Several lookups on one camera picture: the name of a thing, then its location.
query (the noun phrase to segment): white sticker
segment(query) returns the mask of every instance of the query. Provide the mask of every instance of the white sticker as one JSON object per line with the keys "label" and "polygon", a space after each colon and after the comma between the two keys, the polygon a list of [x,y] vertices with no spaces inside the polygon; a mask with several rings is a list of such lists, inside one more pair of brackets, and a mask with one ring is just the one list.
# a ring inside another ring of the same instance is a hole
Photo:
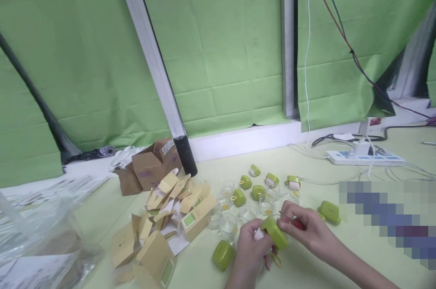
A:
{"label": "white sticker", "polygon": [[334,138],[339,140],[351,140],[354,139],[354,136],[351,133],[343,134],[343,135],[333,135]]}
{"label": "white sticker", "polygon": [[162,152],[162,154],[165,156],[166,153],[171,149],[171,147],[174,146],[174,141],[171,139],[169,142],[167,142],[161,149],[160,151]]}

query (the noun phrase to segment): white window frame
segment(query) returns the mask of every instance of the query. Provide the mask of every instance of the white window frame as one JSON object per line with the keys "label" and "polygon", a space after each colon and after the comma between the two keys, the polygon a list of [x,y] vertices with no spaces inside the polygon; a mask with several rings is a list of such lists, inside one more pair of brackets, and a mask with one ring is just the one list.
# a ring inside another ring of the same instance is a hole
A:
{"label": "white window frame", "polygon": [[144,0],[126,0],[173,138],[186,135]]}

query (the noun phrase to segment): plastic bag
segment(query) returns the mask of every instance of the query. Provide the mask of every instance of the plastic bag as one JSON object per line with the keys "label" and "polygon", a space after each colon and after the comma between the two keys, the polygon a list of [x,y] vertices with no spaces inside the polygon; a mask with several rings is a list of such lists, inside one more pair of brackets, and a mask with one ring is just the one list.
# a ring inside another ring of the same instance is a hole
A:
{"label": "plastic bag", "polygon": [[45,202],[23,218],[11,205],[12,210],[5,207],[1,194],[0,200],[14,225],[0,231],[0,284],[18,283],[29,289],[81,287],[103,251],[83,240],[72,214],[73,201]]}

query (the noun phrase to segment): clear plastic cup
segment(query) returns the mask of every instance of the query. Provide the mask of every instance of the clear plastic cup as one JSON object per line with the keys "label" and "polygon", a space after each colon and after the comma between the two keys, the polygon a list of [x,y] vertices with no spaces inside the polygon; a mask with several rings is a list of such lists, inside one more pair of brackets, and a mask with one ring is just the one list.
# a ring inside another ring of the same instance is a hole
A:
{"label": "clear plastic cup", "polygon": [[239,210],[239,219],[241,220],[242,224],[246,224],[247,222],[250,222],[251,220],[255,219],[257,215],[258,215],[258,209],[252,203],[246,203]]}
{"label": "clear plastic cup", "polygon": [[297,205],[300,204],[300,192],[296,190],[292,190],[289,187],[286,187],[286,194],[284,197],[285,200],[289,200]]}
{"label": "clear plastic cup", "polygon": [[265,216],[271,216],[275,214],[276,205],[271,202],[260,202],[260,212]]}
{"label": "clear plastic cup", "polygon": [[270,203],[276,203],[281,199],[280,188],[278,190],[268,189],[265,196],[265,201]]}
{"label": "clear plastic cup", "polygon": [[208,214],[209,228],[211,230],[219,229],[219,222],[223,217],[223,209],[220,205],[215,206]]}
{"label": "clear plastic cup", "polygon": [[230,209],[230,207],[232,206],[232,201],[230,200],[230,197],[231,195],[228,195],[228,192],[225,190],[221,190],[218,193],[217,196],[218,205],[221,206],[221,209],[223,211]]}
{"label": "clear plastic cup", "polygon": [[238,219],[236,216],[225,213],[219,224],[219,233],[228,242],[234,241],[238,233]]}
{"label": "clear plastic cup", "polygon": [[226,180],[223,182],[223,186],[221,187],[221,191],[225,192],[229,198],[233,195],[234,190],[235,190],[235,183],[233,181]]}

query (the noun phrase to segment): white power strip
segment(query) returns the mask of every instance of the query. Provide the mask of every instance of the white power strip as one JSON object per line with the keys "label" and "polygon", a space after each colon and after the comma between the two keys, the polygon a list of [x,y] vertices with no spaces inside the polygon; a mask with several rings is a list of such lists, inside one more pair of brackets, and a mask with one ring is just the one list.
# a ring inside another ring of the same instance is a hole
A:
{"label": "white power strip", "polygon": [[376,155],[374,161],[372,161],[372,155],[348,158],[347,151],[338,150],[328,150],[326,156],[335,165],[371,165],[372,162],[372,165],[378,166],[402,166],[402,162],[405,162],[404,159],[394,154]]}

